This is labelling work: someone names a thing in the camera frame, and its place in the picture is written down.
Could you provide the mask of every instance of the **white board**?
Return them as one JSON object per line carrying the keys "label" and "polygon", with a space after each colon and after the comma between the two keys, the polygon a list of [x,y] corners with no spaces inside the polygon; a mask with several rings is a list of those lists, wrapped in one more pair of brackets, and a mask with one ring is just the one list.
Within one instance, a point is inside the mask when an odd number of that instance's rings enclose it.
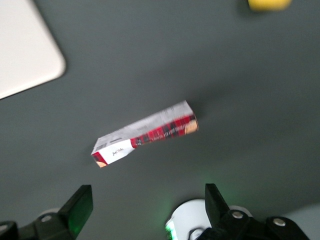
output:
{"label": "white board", "polygon": [[0,99],[60,77],[66,63],[31,0],[0,1]]}

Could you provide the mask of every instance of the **yellow object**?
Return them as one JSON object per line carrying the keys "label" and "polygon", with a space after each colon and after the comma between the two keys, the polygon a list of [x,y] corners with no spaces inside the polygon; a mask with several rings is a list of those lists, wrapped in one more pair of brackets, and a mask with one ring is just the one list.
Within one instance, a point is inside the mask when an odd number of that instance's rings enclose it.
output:
{"label": "yellow object", "polygon": [[253,11],[280,11],[291,4],[292,0],[248,0]]}

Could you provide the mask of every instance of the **screw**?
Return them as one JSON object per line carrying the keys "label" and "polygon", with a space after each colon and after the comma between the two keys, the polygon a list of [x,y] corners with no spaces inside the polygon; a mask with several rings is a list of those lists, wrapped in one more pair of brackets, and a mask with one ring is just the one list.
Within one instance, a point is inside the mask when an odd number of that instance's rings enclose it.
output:
{"label": "screw", "polygon": [[243,215],[241,212],[239,212],[239,211],[234,211],[234,212],[232,213],[232,216],[233,216],[235,219],[242,219],[242,218],[244,217],[244,215]]}
{"label": "screw", "polygon": [[284,227],[286,225],[286,222],[283,221],[282,219],[280,218],[275,218],[273,219],[273,223],[277,226],[280,226],[280,227]]}
{"label": "screw", "polygon": [[52,219],[52,216],[47,215],[47,216],[44,216],[43,218],[41,218],[41,222],[45,223],[45,222],[49,221],[50,219]]}
{"label": "screw", "polygon": [[1,226],[0,226],[0,232],[6,230],[7,228],[8,228],[8,225],[7,225],[7,224],[1,225]]}

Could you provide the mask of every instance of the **dark gray table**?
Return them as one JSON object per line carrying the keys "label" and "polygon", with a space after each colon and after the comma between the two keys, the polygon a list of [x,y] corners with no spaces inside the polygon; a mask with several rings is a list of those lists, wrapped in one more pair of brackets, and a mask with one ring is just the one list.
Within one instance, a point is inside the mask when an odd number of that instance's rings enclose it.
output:
{"label": "dark gray table", "polygon": [[[0,219],[23,226],[91,184],[79,240],[164,240],[215,183],[258,219],[320,203],[320,1],[36,1],[59,79],[0,100]],[[187,100],[199,132],[103,169],[98,137]]]}

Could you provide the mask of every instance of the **red plaid pattern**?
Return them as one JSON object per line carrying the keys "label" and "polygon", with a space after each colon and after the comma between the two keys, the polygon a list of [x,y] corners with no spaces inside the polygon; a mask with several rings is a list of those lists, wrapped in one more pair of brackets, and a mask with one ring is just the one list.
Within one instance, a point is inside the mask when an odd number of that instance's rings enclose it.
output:
{"label": "red plaid pattern", "polygon": [[194,114],[178,118],[170,123],[157,127],[146,134],[131,138],[131,145],[133,148],[137,148],[146,143],[183,136],[185,135],[186,125],[195,119],[196,116]]}
{"label": "red plaid pattern", "polygon": [[101,162],[103,164],[108,165],[108,163],[104,160],[104,158],[101,156],[101,154],[97,151],[94,154],[92,154],[96,162]]}

